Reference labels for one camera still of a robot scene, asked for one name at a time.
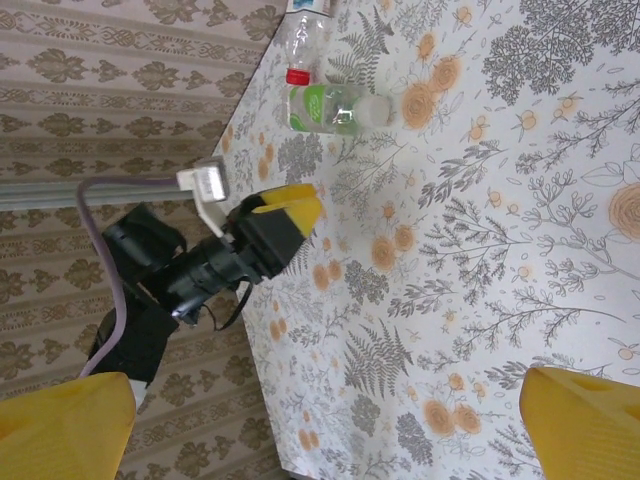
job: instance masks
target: patterned wallpaper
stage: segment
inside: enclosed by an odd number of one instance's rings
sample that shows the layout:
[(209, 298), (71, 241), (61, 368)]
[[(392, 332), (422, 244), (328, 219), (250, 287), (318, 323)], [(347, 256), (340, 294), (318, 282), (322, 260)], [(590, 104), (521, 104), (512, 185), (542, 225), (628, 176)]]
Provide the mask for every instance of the patterned wallpaper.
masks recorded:
[[(284, 11), (283, 0), (4, 0), (0, 188), (100, 174), (167, 175), (208, 155)], [(93, 208), (106, 226), (133, 205)], [(192, 202), (153, 204), (193, 244)], [(230, 296), (210, 305), (218, 318)], [(0, 399), (74, 378), (112, 308), (75, 208), (0, 212)], [(118, 480), (276, 479), (246, 332), (172, 337)]]

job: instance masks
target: floral tablecloth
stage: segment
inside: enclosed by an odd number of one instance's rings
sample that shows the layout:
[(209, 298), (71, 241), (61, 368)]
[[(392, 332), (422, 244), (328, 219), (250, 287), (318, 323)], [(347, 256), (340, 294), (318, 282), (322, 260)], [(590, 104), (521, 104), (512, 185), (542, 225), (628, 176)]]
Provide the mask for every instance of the floral tablecloth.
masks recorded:
[(245, 309), (286, 469), (542, 477), (530, 366), (640, 384), (640, 2), (339, 2), (321, 81), (394, 99), (352, 138), (282, 123), (282, 29), (219, 153), (232, 201), (326, 216)]

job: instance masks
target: wallpaper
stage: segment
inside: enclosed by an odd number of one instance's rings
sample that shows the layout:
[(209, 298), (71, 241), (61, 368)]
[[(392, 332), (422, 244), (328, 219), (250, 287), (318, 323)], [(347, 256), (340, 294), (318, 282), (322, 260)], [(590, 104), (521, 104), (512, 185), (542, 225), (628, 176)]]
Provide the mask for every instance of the wallpaper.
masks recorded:
[(287, 129), (279, 31), (218, 147), (230, 205), (310, 182), (325, 207), (244, 313), (283, 466), (543, 478), (528, 368), (640, 385), (640, 2), (350, 0), (331, 25), (316, 78), (390, 125)]
[[(94, 175), (165, 176), (209, 155), (283, 1), (7, 0), (0, 6), (0, 188)], [(133, 205), (102, 205), (106, 226)], [(153, 204), (193, 245), (192, 202)], [(209, 302), (219, 320), (230, 295)], [(0, 212), (0, 398), (75, 378), (112, 308), (75, 208)], [(207, 313), (169, 342), (118, 480), (277, 479), (241, 323)]]

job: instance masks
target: bottle cap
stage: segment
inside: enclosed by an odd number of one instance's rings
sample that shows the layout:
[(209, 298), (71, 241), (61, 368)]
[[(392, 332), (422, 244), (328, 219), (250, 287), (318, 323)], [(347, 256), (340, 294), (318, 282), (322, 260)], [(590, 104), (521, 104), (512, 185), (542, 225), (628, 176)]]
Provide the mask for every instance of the bottle cap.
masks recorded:
[(311, 74), (306, 70), (288, 68), (286, 80), (289, 85), (306, 87), (307, 85), (309, 85), (309, 83), (311, 83)]
[(384, 127), (389, 124), (391, 100), (380, 95), (367, 95), (356, 101), (353, 113), (361, 127)]

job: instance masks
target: water bottle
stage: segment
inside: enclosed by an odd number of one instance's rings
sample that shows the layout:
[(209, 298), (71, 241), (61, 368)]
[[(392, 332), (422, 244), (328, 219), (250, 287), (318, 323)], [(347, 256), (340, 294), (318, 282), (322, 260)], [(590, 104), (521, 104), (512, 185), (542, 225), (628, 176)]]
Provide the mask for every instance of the water bottle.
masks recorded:
[(324, 42), (329, 7), (329, 0), (289, 0), (285, 17), (289, 85), (309, 85), (311, 66)]
[(356, 85), (311, 85), (291, 88), (285, 110), (292, 130), (356, 135), (387, 125), (391, 100)]

